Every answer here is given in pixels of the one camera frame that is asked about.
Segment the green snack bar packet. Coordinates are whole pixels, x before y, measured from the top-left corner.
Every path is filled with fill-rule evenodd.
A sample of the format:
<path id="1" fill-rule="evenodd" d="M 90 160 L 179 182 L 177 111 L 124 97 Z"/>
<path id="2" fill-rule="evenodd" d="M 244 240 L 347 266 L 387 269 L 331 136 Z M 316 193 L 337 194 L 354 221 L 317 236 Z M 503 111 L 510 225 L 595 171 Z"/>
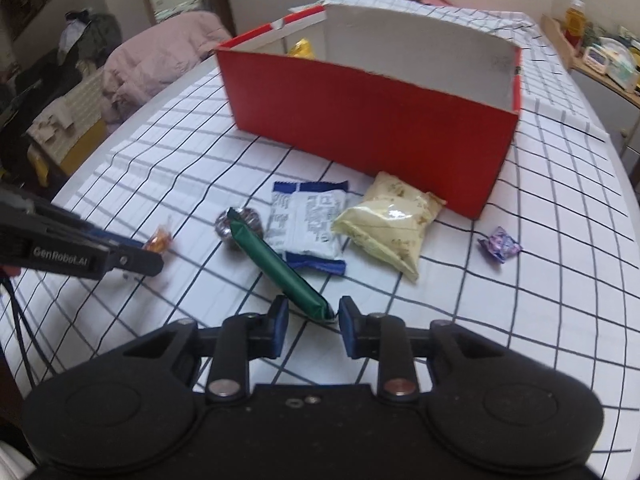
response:
<path id="1" fill-rule="evenodd" d="M 262 238 L 245 226 L 232 226 L 233 237 L 245 255 L 287 296 L 316 322 L 331 322 L 335 312 L 329 301 L 292 269 Z"/>

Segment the cream patterned snack bag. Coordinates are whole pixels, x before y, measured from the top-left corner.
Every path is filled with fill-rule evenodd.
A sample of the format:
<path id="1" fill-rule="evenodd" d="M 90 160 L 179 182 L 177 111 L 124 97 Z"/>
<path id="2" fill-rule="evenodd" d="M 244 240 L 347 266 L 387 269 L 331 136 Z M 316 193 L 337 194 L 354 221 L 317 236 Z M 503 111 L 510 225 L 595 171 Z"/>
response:
<path id="1" fill-rule="evenodd" d="M 381 171 L 362 201 L 337 216 L 332 232 L 416 282 L 425 232 L 446 205 L 433 193 Z"/>

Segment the small orange cracker packet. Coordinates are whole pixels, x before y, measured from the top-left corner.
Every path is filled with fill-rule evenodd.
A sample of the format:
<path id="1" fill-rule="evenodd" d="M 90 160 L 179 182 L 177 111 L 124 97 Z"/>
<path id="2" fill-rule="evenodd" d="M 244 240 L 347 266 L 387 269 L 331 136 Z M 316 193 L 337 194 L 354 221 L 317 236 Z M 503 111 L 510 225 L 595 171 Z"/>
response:
<path id="1" fill-rule="evenodd" d="M 163 255 L 168 252 L 174 242 L 174 237 L 171 233 L 171 222 L 160 224 L 150 238 L 143 244 L 143 249 L 147 252 L 154 252 L 154 254 Z"/>

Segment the yellow chocolate snack packet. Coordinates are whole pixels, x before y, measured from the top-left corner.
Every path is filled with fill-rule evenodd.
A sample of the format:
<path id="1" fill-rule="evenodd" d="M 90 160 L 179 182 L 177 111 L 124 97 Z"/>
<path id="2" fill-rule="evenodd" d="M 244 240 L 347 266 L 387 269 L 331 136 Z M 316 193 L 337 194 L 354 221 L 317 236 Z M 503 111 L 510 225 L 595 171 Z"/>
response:
<path id="1" fill-rule="evenodd" d="M 314 48 L 308 38 L 302 38 L 296 41 L 294 46 L 288 50 L 288 56 L 292 58 L 304 58 L 305 60 L 314 60 Z"/>

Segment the brown chocolate ball wrapper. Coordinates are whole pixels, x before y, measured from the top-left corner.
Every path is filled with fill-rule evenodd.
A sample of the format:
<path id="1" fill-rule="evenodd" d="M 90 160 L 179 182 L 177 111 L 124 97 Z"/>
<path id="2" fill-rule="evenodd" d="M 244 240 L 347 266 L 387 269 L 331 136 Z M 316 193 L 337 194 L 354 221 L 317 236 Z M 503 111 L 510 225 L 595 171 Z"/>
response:
<path id="1" fill-rule="evenodd" d="M 245 226 L 259 238 L 265 236 L 262 217 L 256 209 L 250 207 L 227 208 L 218 214 L 214 226 L 220 240 L 232 248 L 238 248 L 232 231 L 232 226 L 236 224 L 238 226 Z"/>

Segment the white blue biscuit packet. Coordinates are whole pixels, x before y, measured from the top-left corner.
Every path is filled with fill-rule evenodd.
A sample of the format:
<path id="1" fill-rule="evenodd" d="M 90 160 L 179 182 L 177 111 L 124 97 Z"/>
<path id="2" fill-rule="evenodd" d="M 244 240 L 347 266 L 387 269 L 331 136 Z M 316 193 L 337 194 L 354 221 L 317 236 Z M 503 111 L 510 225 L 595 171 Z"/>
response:
<path id="1" fill-rule="evenodd" d="M 347 181 L 274 182 L 266 242 L 292 269 L 344 275 L 342 244 L 332 224 L 345 209 L 348 191 Z"/>

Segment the small purple candy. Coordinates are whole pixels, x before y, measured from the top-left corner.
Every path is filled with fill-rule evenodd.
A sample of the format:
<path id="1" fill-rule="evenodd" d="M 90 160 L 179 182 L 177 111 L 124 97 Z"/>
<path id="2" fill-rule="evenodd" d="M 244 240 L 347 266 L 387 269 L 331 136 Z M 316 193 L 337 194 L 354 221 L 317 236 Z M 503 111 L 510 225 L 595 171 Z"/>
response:
<path id="1" fill-rule="evenodd" d="M 521 244 L 514 240 L 502 226 L 497 226 L 489 236 L 480 238 L 478 244 L 486 255 L 501 264 L 516 257 L 522 251 Z"/>

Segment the checkered white tablecloth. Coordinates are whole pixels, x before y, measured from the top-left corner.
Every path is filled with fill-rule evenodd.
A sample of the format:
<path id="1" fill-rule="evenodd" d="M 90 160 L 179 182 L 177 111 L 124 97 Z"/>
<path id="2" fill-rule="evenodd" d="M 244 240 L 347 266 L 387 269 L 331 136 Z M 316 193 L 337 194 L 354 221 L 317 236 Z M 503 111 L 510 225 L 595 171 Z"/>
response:
<path id="1" fill-rule="evenodd" d="M 531 18 L 446 8 L 435 18 L 514 41 L 523 53 L 521 120 L 477 220 L 443 211 L 427 230 L 420 278 L 344 245 L 344 276 L 311 274 L 327 300 L 411 326 L 448 318 L 587 384 L 604 407 L 590 466 L 609 479 L 638 472 L 639 248 L 637 204 L 605 132 Z M 214 62 L 192 70 L 114 133 L 58 194 L 102 228 L 144 240 L 170 220 L 163 273 L 112 272 L 99 282 L 26 271 L 14 283 L 32 333 L 1 310 L 10 383 L 27 392 L 68 368 L 178 318 L 215 326 L 267 307 L 274 288 L 214 229 L 229 206 L 269 212 L 278 181 L 347 181 L 365 174 L 235 127 Z M 502 226 L 522 251 L 506 263 L 478 240 Z"/>

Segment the red cardboard box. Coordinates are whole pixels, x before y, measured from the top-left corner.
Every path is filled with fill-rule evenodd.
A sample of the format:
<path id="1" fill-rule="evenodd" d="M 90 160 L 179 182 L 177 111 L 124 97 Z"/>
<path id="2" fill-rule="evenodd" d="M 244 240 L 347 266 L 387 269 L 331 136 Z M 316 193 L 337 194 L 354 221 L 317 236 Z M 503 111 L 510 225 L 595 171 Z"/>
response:
<path id="1" fill-rule="evenodd" d="M 308 38 L 316 58 L 288 56 Z M 521 49 L 414 13 L 322 4 L 216 51 L 244 131 L 482 213 L 521 111 Z"/>

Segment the white digital clock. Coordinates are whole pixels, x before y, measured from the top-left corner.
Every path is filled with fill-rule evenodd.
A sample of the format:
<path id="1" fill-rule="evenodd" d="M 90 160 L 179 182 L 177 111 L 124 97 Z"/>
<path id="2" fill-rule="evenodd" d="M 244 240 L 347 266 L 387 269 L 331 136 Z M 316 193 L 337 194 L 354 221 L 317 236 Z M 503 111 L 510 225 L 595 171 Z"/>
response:
<path id="1" fill-rule="evenodd" d="M 606 75 L 608 66 L 610 65 L 610 59 L 606 51 L 600 46 L 586 47 L 582 55 L 582 62 L 585 66 L 589 67 L 590 70 L 593 70 L 601 76 Z"/>

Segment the clear jar yellow contents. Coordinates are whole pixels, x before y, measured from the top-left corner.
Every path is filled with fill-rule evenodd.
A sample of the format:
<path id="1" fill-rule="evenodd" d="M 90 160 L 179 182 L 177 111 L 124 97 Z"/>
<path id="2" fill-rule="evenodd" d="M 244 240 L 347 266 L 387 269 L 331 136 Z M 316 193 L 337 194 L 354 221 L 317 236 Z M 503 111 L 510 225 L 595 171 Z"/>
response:
<path id="1" fill-rule="evenodd" d="M 561 24 L 564 38 L 578 49 L 589 22 L 590 0 L 553 0 L 551 14 Z"/>

